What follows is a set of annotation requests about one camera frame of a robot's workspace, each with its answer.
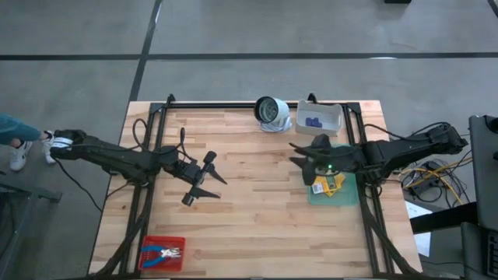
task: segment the white container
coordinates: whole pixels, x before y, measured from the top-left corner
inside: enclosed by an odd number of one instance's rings
[[[318,118],[321,128],[306,126],[306,118]],[[299,100],[296,112],[296,132],[307,135],[326,134],[336,136],[342,126],[341,105],[320,105]]]

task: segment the yellow cable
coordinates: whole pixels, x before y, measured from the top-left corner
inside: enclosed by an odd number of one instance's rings
[[[468,158],[466,158],[466,159],[463,159],[462,161],[458,161],[458,162],[456,162],[456,163],[452,163],[452,164],[448,164],[448,165],[446,165],[446,166],[442,166],[442,167],[440,167],[440,168],[438,168],[438,169],[434,170],[434,173],[439,173],[440,171],[446,170],[446,169],[448,169],[448,168],[451,168],[452,166],[455,166],[455,165],[458,165],[458,164],[461,164],[461,163],[466,163],[466,162],[468,162],[468,161],[470,161],[470,160],[472,160],[472,157],[468,157]],[[428,178],[430,178],[430,175],[429,175],[429,176],[425,176],[425,175],[424,175],[424,177],[423,177],[422,179],[420,179],[420,180],[416,181],[415,183],[411,183],[411,184],[409,184],[408,186],[403,187],[403,188],[404,188],[404,189],[407,189],[407,188],[409,188],[409,187],[416,186],[416,185],[418,185],[418,184],[422,183],[423,181],[427,180]]]
[[[451,192],[453,192],[453,195],[457,198],[458,202],[460,203],[460,205],[463,205],[463,202],[461,202],[460,198],[458,197],[457,193],[454,192],[454,189],[453,187],[441,176],[439,175],[438,173],[436,173],[435,171],[431,171],[431,170],[425,170],[423,168],[410,168],[410,169],[406,169],[406,170],[403,170],[401,172],[401,174],[404,174],[404,173],[407,173],[407,172],[411,172],[411,171],[419,171],[419,172],[427,172],[433,176],[436,176],[438,177],[441,182],[443,182],[443,184],[445,184],[450,190]]]

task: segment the concrete floor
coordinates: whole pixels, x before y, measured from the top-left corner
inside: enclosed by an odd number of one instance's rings
[[[3,0],[0,54],[138,54],[153,0]],[[486,0],[164,0],[151,53],[498,51]],[[498,61],[486,58],[300,61],[149,61],[139,100],[299,99],[382,102],[388,128],[405,135],[435,121],[467,133],[471,114],[496,114]],[[42,129],[81,128],[117,142],[138,61],[0,61],[0,111]],[[16,176],[63,191],[40,203],[15,279],[86,273],[99,223],[91,201],[40,147]],[[0,170],[8,169],[2,147]],[[447,161],[459,156],[444,157]],[[84,162],[68,172],[102,204],[109,177]],[[472,168],[457,175],[475,199]],[[435,255],[444,248],[435,248]]]

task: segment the person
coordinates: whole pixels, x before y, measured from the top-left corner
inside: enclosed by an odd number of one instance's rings
[[[48,164],[55,163],[50,156],[50,147],[54,143],[52,131],[40,131],[8,114],[0,114],[0,145],[10,145],[10,170],[20,171],[25,165],[27,154],[34,141],[41,142],[41,150]]]

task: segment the white paper sheet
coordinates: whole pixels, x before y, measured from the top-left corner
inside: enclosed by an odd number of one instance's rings
[[[429,211],[420,206],[414,205],[408,201],[405,201],[406,209],[408,210],[408,216],[411,218],[418,217],[420,215],[431,214]],[[426,257],[429,257],[430,252],[430,233],[420,233],[415,235],[415,243],[417,245],[417,251]]]

